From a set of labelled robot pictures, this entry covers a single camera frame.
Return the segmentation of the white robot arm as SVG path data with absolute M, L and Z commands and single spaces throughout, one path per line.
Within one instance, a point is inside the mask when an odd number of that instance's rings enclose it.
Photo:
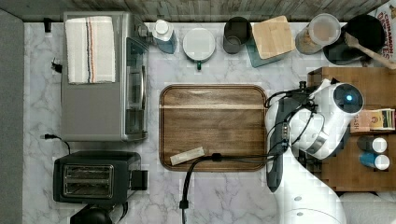
M 324 79 L 272 95 L 265 117 L 266 182 L 275 195 L 278 224 L 347 224 L 336 193 L 311 174 L 294 152 L 325 160 L 343 148 L 349 123 L 363 109 L 353 85 Z

